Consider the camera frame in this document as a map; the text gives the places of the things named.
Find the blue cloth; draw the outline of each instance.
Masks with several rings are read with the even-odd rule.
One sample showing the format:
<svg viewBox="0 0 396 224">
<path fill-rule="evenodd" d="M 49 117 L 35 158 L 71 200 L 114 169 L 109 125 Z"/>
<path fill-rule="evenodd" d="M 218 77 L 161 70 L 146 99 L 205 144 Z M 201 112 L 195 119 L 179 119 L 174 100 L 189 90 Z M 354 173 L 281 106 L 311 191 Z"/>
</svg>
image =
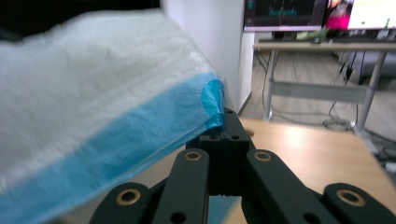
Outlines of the blue cloth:
<svg viewBox="0 0 396 224">
<path fill-rule="evenodd" d="M 0 42 L 0 64 L 0 223 L 56 218 L 223 125 L 221 80 L 160 11 Z"/>
</svg>

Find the white wall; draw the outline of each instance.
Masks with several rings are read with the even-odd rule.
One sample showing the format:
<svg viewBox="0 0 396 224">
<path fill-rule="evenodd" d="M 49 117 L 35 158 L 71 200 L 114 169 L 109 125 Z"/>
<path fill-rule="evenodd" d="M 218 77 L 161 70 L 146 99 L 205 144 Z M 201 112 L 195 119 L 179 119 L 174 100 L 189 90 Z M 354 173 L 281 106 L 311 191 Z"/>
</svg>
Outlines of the white wall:
<svg viewBox="0 0 396 224">
<path fill-rule="evenodd" d="M 226 106 L 238 112 L 251 80 L 240 70 L 244 0 L 162 0 L 162 7 L 225 78 Z"/>
<path fill-rule="evenodd" d="M 253 65 L 253 44 L 254 44 L 254 33 L 243 33 L 242 44 L 241 44 L 241 58 L 239 64 L 239 76 L 240 82 L 240 104 L 241 106 L 247 100 L 248 95 L 251 93 L 251 74 Z"/>
</svg>

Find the computer monitor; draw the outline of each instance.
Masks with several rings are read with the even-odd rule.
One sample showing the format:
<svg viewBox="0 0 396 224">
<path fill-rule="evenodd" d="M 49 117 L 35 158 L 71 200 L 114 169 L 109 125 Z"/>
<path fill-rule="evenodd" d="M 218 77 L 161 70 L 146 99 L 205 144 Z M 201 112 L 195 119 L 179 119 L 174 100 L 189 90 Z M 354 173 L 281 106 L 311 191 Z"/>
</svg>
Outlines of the computer monitor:
<svg viewBox="0 0 396 224">
<path fill-rule="evenodd" d="M 246 0 L 244 31 L 320 30 L 328 0 Z"/>
<path fill-rule="evenodd" d="M 395 0 L 332 0 L 329 5 L 328 29 L 396 29 Z"/>
</svg>

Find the cable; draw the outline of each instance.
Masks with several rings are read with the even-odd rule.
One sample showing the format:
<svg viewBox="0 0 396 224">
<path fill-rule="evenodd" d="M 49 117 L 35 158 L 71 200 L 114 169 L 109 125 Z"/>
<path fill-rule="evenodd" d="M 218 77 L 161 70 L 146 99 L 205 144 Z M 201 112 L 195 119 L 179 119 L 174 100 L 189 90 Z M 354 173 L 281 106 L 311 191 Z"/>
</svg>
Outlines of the cable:
<svg viewBox="0 0 396 224">
<path fill-rule="evenodd" d="M 361 58 L 361 73 L 359 74 L 359 84 L 361 84 L 361 77 L 363 76 L 363 64 L 364 64 L 365 55 L 366 55 L 366 51 L 363 52 L 363 57 Z"/>
</svg>

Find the screw hole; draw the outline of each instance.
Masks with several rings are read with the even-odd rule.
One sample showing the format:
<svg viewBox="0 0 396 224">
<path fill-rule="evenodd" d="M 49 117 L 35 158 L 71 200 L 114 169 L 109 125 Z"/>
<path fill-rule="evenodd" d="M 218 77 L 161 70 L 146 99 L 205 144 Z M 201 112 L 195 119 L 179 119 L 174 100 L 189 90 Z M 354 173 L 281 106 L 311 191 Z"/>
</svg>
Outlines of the screw hole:
<svg viewBox="0 0 396 224">
<path fill-rule="evenodd" d="M 133 192 L 126 192 L 126 193 L 122 194 L 122 196 L 121 196 L 122 200 L 125 202 L 133 200 L 134 197 L 136 197 L 136 194 Z"/>
<path fill-rule="evenodd" d="M 355 195 L 353 195 L 349 192 L 343 193 L 343 197 L 346 198 L 347 200 L 350 200 L 353 203 L 356 203 L 359 200 L 358 197 L 356 197 Z"/>
<path fill-rule="evenodd" d="M 254 157 L 259 161 L 270 161 L 272 159 L 271 155 L 266 152 L 256 152 Z"/>
<path fill-rule="evenodd" d="M 306 222 L 310 223 L 310 224 L 319 224 L 320 223 L 320 219 L 315 216 L 314 214 L 311 213 L 305 213 L 304 214 L 304 219 Z"/>
<path fill-rule="evenodd" d="M 176 212 L 171 216 L 172 223 L 178 224 L 178 223 L 184 223 L 185 221 L 186 221 L 186 215 L 184 215 L 184 213 Z"/>
<path fill-rule="evenodd" d="M 117 195 L 119 205 L 131 205 L 139 201 L 140 191 L 137 189 L 125 189 Z"/>
<path fill-rule="evenodd" d="M 337 196 L 344 203 L 349 203 L 353 206 L 362 207 L 366 205 L 366 201 L 356 192 L 349 189 L 339 189 L 336 192 Z"/>
<path fill-rule="evenodd" d="M 188 161 L 198 161 L 202 158 L 202 155 L 196 151 L 191 151 L 186 153 L 184 158 Z"/>
</svg>

